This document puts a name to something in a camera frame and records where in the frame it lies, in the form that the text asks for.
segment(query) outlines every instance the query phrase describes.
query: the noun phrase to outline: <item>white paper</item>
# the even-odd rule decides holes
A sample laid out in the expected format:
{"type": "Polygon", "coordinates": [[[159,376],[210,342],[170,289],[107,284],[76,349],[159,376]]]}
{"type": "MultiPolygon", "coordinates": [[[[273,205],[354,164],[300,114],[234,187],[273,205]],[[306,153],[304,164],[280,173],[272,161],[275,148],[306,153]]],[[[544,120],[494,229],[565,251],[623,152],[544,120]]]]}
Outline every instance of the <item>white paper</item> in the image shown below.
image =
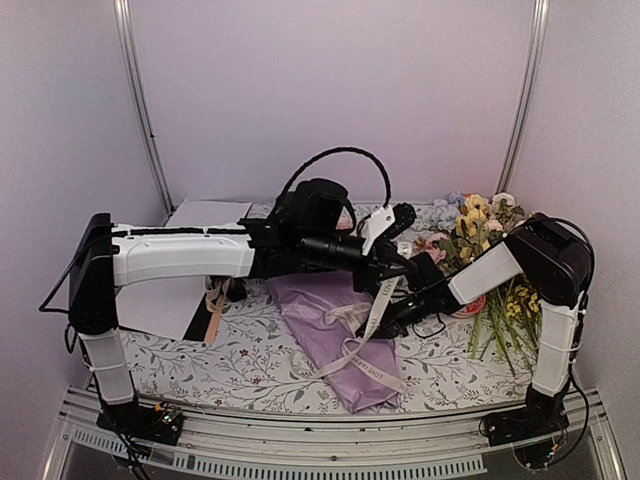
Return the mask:
{"type": "MultiPolygon", "coordinates": [[[[183,202],[168,227],[212,226],[237,222],[251,203],[209,200],[183,202]]],[[[167,278],[125,287],[116,297],[120,325],[161,337],[182,340],[202,296],[204,277],[167,278]]]]}

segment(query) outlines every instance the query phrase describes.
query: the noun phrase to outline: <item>white wall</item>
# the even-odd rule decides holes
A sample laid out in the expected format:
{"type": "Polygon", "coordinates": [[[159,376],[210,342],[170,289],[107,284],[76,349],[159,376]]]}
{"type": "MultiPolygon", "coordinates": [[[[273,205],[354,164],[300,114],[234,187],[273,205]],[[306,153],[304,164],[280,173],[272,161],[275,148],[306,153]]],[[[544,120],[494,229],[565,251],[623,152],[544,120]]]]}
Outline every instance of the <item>white wall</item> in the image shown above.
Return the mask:
{"type": "MultiPolygon", "coordinates": [[[[533,4],[502,0],[131,3],[171,191],[272,199],[336,145],[378,155],[398,200],[495,188],[533,4]]],[[[328,159],[309,176],[380,200],[375,167],[328,159]]]]}
{"type": "Polygon", "coordinates": [[[36,478],[63,393],[84,378],[65,319],[36,308],[89,217],[162,217],[114,18],[109,0],[0,3],[3,480],[36,478]]]}
{"type": "Polygon", "coordinates": [[[582,226],[597,274],[579,356],[640,472],[640,3],[552,2],[512,191],[582,226]]]}

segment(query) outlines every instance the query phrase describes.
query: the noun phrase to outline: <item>lavender cloth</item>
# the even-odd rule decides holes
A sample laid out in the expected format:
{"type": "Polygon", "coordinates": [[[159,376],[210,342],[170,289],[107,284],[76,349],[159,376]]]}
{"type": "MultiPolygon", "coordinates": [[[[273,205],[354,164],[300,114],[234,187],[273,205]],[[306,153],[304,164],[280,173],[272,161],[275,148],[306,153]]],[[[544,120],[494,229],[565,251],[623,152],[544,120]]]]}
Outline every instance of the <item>lavender cloth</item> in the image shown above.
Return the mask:
{"type": "MultiPolygon", "coordinates": [[[[325,313],[337,307],[371,302],[368,294],[353,291],[351,275],[345,272],[287,275],[272,278],[267,285],[293,336],[318,368],[342,357],[344,339],[354,338],[344,322],[328,325],[325,313]]],[[[399,377],[393,340],[369,340],[358,356],[399,377]]],[[[352,413],[392,400],[397,394],[352,363],[327,375],[325,380],[352,413]]]]}

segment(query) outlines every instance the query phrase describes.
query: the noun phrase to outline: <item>red object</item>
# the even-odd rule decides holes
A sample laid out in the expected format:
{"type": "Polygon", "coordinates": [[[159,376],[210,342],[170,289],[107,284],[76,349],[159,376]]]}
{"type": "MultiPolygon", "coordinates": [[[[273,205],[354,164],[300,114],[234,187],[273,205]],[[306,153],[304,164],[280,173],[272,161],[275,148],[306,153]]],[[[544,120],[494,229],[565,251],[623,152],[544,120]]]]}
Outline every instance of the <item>red object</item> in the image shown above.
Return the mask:
{"type": "Polygon", "coordinates": [[[476,300],[471,302],[469,305],[466,305],[463,309],[458,310],[456,313],[452,315],[452,317],[456,317],[456,318],[473,317],[476,313],[480,313],[486,305],[487,305],[487,297],[485,295],[482,295],[481,297],[478,297],[476,300]]]}

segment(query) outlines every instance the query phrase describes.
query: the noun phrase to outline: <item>blue flower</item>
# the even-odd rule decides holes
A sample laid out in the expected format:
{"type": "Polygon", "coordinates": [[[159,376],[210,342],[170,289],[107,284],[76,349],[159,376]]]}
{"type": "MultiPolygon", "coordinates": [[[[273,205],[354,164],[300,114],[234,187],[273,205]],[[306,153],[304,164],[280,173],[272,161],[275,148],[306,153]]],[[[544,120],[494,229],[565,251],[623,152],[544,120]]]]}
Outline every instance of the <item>blue flower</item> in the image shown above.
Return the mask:
{"type": "Polygon", "coordinates": [[[464,205],[464,194],[461,191],[451,192],[448,197],[449,203],[455,203],[458,207],[464,205]]]}
{"type": "Polygon", "coordinates": [[[460,211],[456,203],[447,203],[446,200],[434,200],[432,205],[422,207],[424,222],[437,230],[453,230],[456,226],[456,218],[460,211]]]}

